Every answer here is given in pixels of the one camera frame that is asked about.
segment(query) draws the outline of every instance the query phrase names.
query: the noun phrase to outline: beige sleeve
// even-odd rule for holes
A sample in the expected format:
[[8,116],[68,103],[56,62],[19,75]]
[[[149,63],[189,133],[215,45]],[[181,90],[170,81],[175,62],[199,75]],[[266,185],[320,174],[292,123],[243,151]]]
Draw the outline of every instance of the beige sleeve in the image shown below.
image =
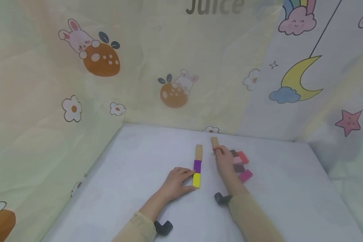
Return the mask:
[[248,242],[285,242],[250,193],[231,199],[230,212]]
[[156,228],[153,222],[141,212],[135,212],[112,242],[153,242]]

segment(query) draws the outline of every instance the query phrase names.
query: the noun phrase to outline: rainbow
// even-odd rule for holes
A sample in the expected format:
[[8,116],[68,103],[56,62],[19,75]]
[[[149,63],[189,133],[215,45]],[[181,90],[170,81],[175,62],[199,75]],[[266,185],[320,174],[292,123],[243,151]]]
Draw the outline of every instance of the rainbow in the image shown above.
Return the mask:
[[316,6],[316,0],[284,0],[283,8],[285,9],[285,19],[289,18],[290,13],[297,7],[307,8],[307,15],[313,13]]

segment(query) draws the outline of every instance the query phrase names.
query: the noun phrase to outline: left hand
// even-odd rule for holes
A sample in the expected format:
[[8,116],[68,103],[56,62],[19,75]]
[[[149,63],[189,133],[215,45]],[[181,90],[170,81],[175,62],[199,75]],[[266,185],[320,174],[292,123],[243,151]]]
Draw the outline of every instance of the left hand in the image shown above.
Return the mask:
[[196,190],[194,186],[183,186],[183,182],[190,176],[194,175],[195,171],[188,168],[176,167],[167,176],[164,184],[159,189],[158,193],[166,199],[167,202],[172,201]]

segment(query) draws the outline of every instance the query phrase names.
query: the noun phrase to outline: pink cloud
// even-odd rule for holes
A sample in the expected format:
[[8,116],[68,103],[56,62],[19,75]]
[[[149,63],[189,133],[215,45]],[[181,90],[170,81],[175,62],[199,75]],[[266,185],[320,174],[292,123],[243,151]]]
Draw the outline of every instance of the pink cloud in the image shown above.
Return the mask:
[[286,35],[301,35],[305,31],[311,31],[316,26],[316,20],[313,13],[307,15],[307,8],[300,6],[295,8],[287,20],[281,22],[278,31]]

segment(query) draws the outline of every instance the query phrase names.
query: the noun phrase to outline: yellow moon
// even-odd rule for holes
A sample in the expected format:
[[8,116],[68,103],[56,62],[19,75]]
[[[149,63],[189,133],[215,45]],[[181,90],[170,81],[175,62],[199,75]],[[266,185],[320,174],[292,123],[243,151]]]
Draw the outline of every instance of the yellow moon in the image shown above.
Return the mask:
[[299,101],[310,99],[319,94],[323,89],[316,91],[309,91],[301,85],[301,78],[304,72],[320,57],[321,55],[304,59],[303,61],[300,61],[299,63],[295,64],[285,74],[281,82],[281,87],[290,87],[291,89],[296,90],[297,94],[300,95]]

